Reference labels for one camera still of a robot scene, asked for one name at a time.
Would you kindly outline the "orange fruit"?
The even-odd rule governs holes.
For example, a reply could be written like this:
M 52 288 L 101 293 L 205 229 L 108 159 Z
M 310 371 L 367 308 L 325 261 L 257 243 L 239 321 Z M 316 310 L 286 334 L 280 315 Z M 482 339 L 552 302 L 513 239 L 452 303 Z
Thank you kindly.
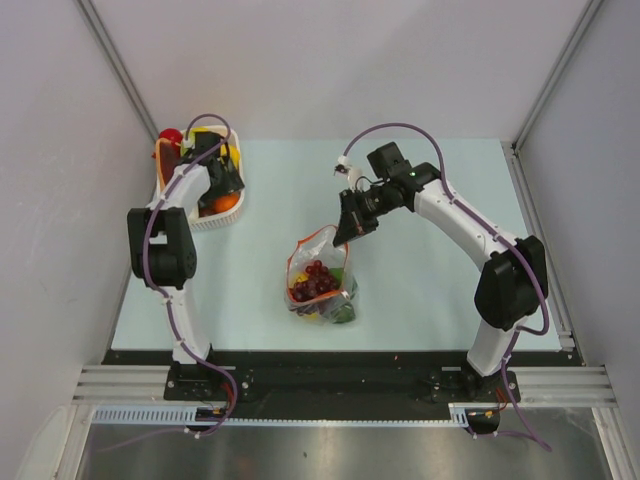
M 226 195 L 217 198 L 213 203 L 213 208 L 216 213 L 223 213 L 233 208 L 239 201 L 239 196 L 236 194 Z

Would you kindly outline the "dark grape bunch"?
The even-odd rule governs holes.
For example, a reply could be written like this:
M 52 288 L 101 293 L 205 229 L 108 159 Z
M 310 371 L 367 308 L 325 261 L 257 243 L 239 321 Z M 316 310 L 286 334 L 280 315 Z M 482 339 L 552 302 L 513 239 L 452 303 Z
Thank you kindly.
M 318 316 L 324 313 L 329 303 L 329 294 L 336 292 L 341 286 L 338 286 L 329 274 L 330 269 L 322 261 L 314 260 L 294 274 L 288 287 L 290 299 L 293 301 L 294 312 L 297 307 L 302 307 L 304 310 L 317 312 Z M 292 290 L 293 280 L 300 272 L 307 273 L 309 279 L 301 287 Z

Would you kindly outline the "clear orange zip bag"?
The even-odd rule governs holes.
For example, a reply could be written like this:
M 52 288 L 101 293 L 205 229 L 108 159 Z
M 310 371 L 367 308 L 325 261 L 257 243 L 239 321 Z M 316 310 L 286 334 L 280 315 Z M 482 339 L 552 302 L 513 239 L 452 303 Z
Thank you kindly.
M 284 301 L 289 312 L 319 323 L 356 320 L 358 283 L 347 244 L 334 246 L 335 225 L 299 240 L 286 262 Z

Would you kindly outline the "yellow bell pepper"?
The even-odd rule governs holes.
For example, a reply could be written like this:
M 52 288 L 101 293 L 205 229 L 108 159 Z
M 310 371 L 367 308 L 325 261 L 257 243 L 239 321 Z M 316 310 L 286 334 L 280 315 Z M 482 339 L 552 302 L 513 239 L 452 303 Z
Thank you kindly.
M 295 290 L 297 287 L 301 287 L 303 283 L 305 283 L 309 279 L 309 276 L 305 272 L 298 273 L 292 283 L 292 290 Z M 295 313 L 301 317 L 308 320 L 315 320 L 318 318 L 318 313 L 312 310 L 304 310 L 302 307 L 297 307 Z

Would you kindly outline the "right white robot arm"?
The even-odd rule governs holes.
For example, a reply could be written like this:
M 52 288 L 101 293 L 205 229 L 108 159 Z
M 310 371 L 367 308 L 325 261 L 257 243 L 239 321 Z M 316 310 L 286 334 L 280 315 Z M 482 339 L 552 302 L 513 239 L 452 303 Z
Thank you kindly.
M 480 272 L 474 305 L 481 322 L 459 375 L 459 387 L 473 401 L 493 394 L 500 371 L 510 359 L 527 317 L 544 307 L 548 296 L 546 254 L 535 236 L 518 238 L 501 230 L 467 205 L 445 179 L 443 170 L 424 162 L 412 165 L 396 143 L 367 157 L 377 178 L 368 189 L 358 183 L 359 169 L 341 155 L 336 171 L 346 175 L 340 218 L 333 243 L 342 246 L 374 232 L 379 217 L 406 208 L 431 222 L 466 253 Z

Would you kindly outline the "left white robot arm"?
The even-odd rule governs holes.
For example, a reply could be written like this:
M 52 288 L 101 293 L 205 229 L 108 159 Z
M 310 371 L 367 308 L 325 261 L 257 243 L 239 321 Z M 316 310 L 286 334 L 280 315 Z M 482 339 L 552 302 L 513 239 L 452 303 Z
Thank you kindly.
M 198 263 L 193 234 L 229 226 L 242 212 L 241 147 L 237 133 L 221 125 L 167 129 L 152 158 L 154 197 L 127 214 L 131 266 L 167 310 L 172 360 L 195 365 L 208 358 L 211 341 L 193 299 Z

